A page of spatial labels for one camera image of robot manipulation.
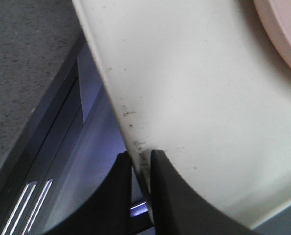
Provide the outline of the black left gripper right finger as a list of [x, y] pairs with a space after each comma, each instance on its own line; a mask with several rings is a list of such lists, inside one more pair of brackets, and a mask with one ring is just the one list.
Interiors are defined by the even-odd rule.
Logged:
[[151, 152], [150, 192], [157, 235], [254, 235], [199, 196], [162, 150]]

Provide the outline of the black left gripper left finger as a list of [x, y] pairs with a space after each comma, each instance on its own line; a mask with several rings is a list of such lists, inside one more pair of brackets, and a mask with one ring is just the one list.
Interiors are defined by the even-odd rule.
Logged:
[[132, 160], [127, 152], [116, 160], [93, 195], [46, 235], [126, 235], [132, 197]]

